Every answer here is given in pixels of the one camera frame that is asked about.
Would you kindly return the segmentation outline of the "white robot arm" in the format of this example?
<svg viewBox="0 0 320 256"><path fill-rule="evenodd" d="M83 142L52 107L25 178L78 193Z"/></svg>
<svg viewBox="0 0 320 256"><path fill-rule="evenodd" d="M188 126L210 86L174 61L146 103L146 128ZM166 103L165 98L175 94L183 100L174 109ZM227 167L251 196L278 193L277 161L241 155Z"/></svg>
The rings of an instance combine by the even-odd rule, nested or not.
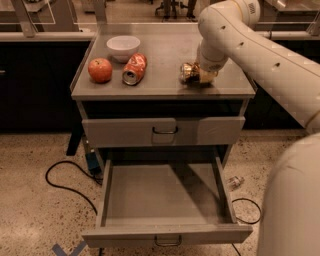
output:
<svg viewBox="0 0 320 256"><path fill-rule="evenodd" d="M320 66L259 35L258 0L224 0L199 15L200 67L231 58L309 135L279 158L266 185L258 256L320 256Z"/></svg>

